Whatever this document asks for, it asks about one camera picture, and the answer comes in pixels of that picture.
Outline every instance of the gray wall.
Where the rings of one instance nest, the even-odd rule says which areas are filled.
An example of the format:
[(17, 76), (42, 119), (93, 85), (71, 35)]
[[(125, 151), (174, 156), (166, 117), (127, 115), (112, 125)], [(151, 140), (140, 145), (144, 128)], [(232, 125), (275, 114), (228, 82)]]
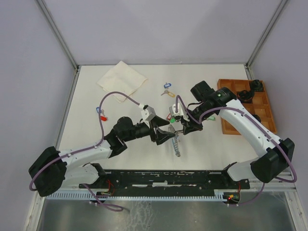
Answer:
[(279, 135), (295, 142), (296, 184), (308, 215), (308, 1), (291, 0), (259, 54), (253, 71), (269, 93)]
[(33, 0), (0, 7), (0, 224), (22, 230), (33, 192), (28, 168), (53, 145), (73, 68)]
[(280, 0), (45, 0), (78, 64), (246, 63)]

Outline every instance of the metal spring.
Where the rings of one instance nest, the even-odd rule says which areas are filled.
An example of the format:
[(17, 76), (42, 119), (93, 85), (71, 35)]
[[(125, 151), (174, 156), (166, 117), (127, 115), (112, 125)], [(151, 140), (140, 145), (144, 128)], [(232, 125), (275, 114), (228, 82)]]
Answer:
[[(173, 127), (171, 124), (170, 124), (169, 127), (168, 127), (168, 131), (169, 131), (169, 132), (175, 133), (175, 129), (174, 129), (174, 127)], [(175, 137), (172, 137), (172, 138), (171, 138), (171, 141), (172, 141), (172, 146), (173, 146), (175, 155), (176, 155), (177, 157), (180, 157), (181, 155), (180, 155), (179, 144), (178, 144), (179, 135), (176, 135)]]

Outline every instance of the white table surface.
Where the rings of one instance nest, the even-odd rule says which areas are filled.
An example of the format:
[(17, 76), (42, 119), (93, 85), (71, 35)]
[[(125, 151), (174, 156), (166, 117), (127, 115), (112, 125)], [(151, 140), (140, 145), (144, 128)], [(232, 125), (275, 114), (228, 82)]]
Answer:
[[(101, 138), (96, 107), (106, 92), (96, 82), (113, 66), (82, 66), (76, 89), (68, 113), (60, 150), (92, 145)], [(175, 98), (161, 96), (166, 82), (172, 83), (169, 88), (179, 94), (185, 104), (196, 102), (190, 89), (202, 80), (217, 89), (220, 78), (247, 79), (244, 66), (241, 64), (188, 64), (188, 65), (131, 65), (133, 69), (148, 80), (133, 93), (136, 101), (148, 104), (155, 109), (158, 116), (165, 118)], [(103, 122), (105, 135), (110, 132), (117, 120), (128, 116), (133, 123), (141, 119), (140, 109), (131, 101), (118, 103), (112, 96), (103, 103), (102, 108), (109, 118)], [(173, 123), (176, 130), (180, 123)], [(223, 135), (221, 121), (203, 122), (203, 131), (196, 131), (180, 136), (180, 154), (176, 157), (171, 140), (157, 146), (150, 137), (126, 142), (127, 149), (118, 156), (99, 160), (105, 169), (173, 169), (173, 170), (218, 170), (228, 164), (246, 161), (256, 157), (249, 143), (238, 135)]]

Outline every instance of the black mounting rail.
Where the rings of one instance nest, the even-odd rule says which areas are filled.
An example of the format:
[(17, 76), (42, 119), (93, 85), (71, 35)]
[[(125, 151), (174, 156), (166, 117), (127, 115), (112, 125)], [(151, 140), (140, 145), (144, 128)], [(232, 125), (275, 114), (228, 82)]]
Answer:
[(249, 180), (233, 181), (227, 170), (109, 170), (90, 186), (108, 189), (114, 185), (113, 196), (214, 196), (214, 190), (250, 189)]

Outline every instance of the orange wooden organizer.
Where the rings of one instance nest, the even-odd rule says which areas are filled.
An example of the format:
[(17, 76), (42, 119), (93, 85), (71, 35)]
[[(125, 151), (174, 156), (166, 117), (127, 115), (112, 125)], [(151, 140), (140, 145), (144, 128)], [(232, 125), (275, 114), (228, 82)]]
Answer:
[[(218, 89), (227, 87), (236, 95), (239, 91), (250, 90), (250, 82), (252, 82), (252, 80), (220, 79), (218, 80), (217, 86)], [(249, 113), (258, 115), (261, 118), (261, 124), (276, 134), (277, 129), (271, 112), (269, 98), (266, 93), (264, 82), (262, 80), (261, 82), (263, 84), (263, 92), (255, 92), (252, 103), (243, 103), (243, 106)], [(221, 126), (223, 134), (240, 135), (240, 133), (224, 119), (221, 119)]]

